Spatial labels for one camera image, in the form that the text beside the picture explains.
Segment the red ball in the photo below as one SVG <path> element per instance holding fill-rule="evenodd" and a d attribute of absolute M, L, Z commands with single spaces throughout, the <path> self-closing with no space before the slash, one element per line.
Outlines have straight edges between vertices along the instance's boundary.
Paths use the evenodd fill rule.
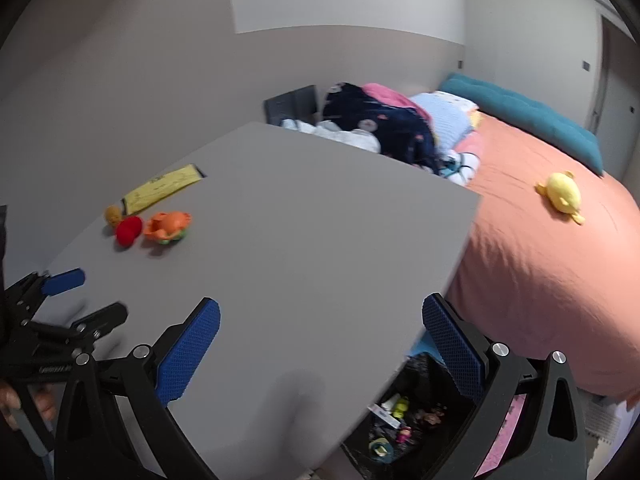
<path fill-rule="evenodd" d="M 130 231 L 133 231 L 134 237 L 137 238 L 140 236 L 140 233 L 142 232 L 142 218 L 140 218 L 139 216 L 130 216 L 128 218 L 125 218 L 122 222 L 120 222 L 118 227 L 120 226 L 124 226 Z"/>
<path fill-rule="evenodd" d="M 126 225 L 123 227 L 122 224 L 124 224 L 124 222 L 116 227 L 116 240 L 124 248 L 129 248 L 136 240 L 136 232 Z"/>

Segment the small yellow toy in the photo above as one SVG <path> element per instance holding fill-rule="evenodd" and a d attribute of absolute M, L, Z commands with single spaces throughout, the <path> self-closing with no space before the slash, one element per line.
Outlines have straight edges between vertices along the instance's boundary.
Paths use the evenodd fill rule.
<path fill-rule="evenodd" d="M 571 171 L 552 173 L 546 180 L 546 186 L 536 184 L 536 191 L 548 197 L 553 207 L 559 212 L 571 215 L 578 225 L 584 224 L 584 217 L 580 215 L 582 197 Z"/>
<path fill-rule="evenodd" d="M 116 205 L 110 205 L 104 210 L 104 219 L 115 229 L 122 222 L 122 210 Z"/>
<path fill-rule="evenodd" d="M 394 406 L 394 410 L 391 413 L 393 418 L 403 418 L 404 412 L 409 409 L 409 399 L 406 397 L 400 397 L 396 405 Z"/>

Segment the blue gripper pad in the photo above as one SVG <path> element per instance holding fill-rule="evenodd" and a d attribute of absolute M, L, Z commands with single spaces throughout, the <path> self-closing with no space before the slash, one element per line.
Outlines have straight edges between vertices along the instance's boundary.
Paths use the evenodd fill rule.
<path fill-rule="evenodd" d="M 434 295 L 424 300 L 422 323 L 436 343 L 460 394 L 479 404 L 484 394 L 482 361 Z"/>
<path fill-rule="evenodd" d="M 40 291 L 45 296 L 55 296 L 61 292 L 76 288 L 76 286 L 84 285 L 84 280 L 84 270 L 68 270 L 67 272 L 48 278 L 40 287 Z"/>
<path fill-rule="evenodd" d="M 156 396 L 164 407 L 184 393 L 220 328 L 220 307 L 209 300 L 158 366 Z"/>

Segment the metal screw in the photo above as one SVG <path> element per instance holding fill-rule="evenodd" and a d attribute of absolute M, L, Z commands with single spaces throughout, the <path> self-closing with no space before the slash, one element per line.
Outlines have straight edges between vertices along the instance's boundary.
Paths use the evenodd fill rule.
<path fill-rule="evenodd" d="M 133 357 L 136 359 L 144 359 L 150 352 L 151 349 L 147 345 L 136 346 L 133 349 Z"/>
<path fill-rule="evenodd" d="M 566 362 L 566 356 L 562 352 L 553 352 L 551 356 L 556 363 L 563 365 Z"/>
<path fill-rule="evenodd" d="M 76 364 L 80 366 L 84 366 L 89 362 L 89 354 L 80 354 L 76 357 Z"/>
<path fill-rule="evenodd" d="M 494 354 L 499 355 L 500 357 L 509 355 L 509 347 L 504 343 L 496 343 L 492 347 L 492 350 L 494 351 Z"/>

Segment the door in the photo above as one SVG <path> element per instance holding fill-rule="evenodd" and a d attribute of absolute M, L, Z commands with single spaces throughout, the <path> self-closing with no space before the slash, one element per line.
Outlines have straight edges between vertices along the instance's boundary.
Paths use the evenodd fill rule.
<path fill-rule="evenodd" d="M 602 23 L 604 90 L 595 133 L 605 171 L 622 180 L 640 132 L 640 49 L 611 22 Z"/>

